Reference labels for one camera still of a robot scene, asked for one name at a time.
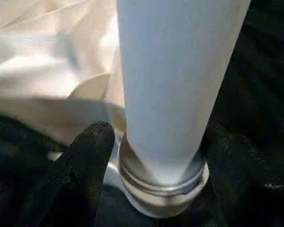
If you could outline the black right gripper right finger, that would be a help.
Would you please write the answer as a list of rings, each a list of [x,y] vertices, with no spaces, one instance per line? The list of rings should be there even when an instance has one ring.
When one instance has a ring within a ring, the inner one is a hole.
[[[218,124],[206,129],[201,150],[218,200],[218,226],[284,227],[284,152],[260,150]]]

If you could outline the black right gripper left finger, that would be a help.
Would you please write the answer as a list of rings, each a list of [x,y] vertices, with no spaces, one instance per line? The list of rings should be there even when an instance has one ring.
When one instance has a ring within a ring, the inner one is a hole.
[[[84,129],[40,178],[15,225],[92,227],[114,142],[107,122]]]

